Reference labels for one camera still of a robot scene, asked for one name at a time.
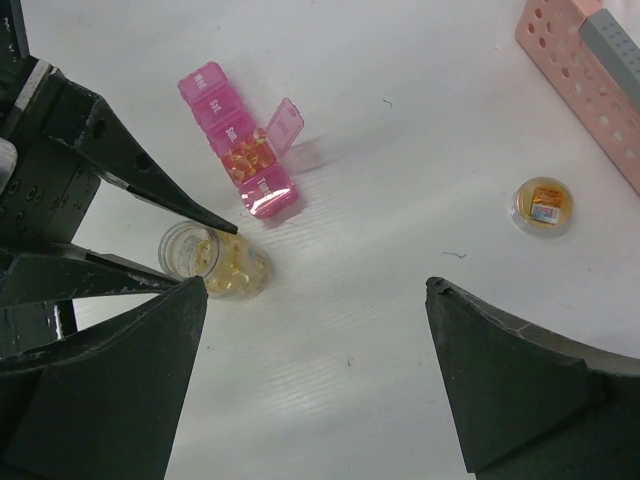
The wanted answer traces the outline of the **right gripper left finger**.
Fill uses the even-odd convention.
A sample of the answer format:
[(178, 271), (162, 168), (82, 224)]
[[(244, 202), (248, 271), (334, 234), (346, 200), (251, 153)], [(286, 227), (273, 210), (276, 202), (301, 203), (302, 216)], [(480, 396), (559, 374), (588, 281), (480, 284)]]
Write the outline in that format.
[(206, 308), (193, 278), (2, 360), (2, 478), (164, 478)]

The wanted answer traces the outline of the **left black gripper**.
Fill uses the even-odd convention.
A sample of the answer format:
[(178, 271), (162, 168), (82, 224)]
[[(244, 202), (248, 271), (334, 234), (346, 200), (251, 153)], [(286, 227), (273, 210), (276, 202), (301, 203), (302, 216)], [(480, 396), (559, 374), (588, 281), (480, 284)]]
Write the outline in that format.
[(100, 185), (95, 174), (151, 205), (238, 233), (236, 225), (199, 205), (172, 180), (101, 95), (32, 56), (21, 3), (3, 1), (3, 305), (162, 293), (178, 283), (144, 265), (71, 244), (7, 247), (71, 242)]

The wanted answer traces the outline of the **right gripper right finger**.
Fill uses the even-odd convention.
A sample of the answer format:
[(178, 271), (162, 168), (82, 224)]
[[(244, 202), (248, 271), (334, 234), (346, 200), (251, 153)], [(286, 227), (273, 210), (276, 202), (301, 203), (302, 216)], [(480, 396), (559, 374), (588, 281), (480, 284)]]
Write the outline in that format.
[(638, 359), (554, 333), (441, 277), (426, 282), (426, 312), (469, 473), (638, 478)]

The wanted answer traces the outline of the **glass pill bottle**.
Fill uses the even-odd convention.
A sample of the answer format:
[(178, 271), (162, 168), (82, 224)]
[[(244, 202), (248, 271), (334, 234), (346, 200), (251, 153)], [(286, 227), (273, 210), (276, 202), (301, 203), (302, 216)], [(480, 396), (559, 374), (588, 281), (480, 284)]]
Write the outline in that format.
[(240, 234), (229, 234), (184, 221), (162, 236), (161, 269), (176, 280), (200, 277), (212, 299), (245, 300), (267, 286), (271, 262), (260, 248)]

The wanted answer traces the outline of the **pink pill organizer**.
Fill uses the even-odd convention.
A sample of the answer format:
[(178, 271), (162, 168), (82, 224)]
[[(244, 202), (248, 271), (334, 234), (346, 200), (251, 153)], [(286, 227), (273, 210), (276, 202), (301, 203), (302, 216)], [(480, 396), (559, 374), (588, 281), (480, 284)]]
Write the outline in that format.
[(178, 89), (251, 215), (266, 219), (298, 200), (297, 188), (280, 163), (304, 128), (290, 99), (283, 99), (261, 127), (215, 62), (181, 79)]

